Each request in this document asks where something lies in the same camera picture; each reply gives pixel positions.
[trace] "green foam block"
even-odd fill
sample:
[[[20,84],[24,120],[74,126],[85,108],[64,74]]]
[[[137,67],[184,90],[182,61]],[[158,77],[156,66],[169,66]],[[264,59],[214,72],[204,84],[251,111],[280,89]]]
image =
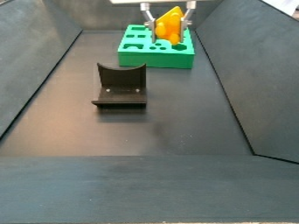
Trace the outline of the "green foam block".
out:
[[[189,30],[184,31],[182,43],[172,45],[168,40],[152,43],[152,32],[142,25],[130,24],[117,48],[118,65],[137,67],[192,68],[193,47]]]

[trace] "bin floor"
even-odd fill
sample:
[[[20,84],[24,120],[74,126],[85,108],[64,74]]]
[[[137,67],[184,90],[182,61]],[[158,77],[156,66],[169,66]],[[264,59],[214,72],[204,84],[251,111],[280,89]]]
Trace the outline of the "bin floor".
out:
[[[0,156],[251,155],[192,33],[192,69],[146,68],[146,108],[104,108],[97,62],[117,67],[121,31],[82,32],[0,143]]]

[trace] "black bracket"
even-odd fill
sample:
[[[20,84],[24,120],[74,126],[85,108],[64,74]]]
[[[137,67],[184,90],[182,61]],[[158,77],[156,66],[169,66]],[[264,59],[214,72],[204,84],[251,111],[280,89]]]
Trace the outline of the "black bracket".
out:
[[[101,83],[98,98],[92,103],[104,105],[145,105],[145,64],[129,69],[113,69],[97,64]]]

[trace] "orange object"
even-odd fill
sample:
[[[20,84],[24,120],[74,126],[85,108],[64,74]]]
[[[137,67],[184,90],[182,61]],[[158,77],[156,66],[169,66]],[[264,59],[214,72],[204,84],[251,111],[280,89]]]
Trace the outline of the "orange object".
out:
[[[173,46],[180,42],[181,17],[181,8],[174,6],[154,20],[154,35],[158,39],[169,40]]]

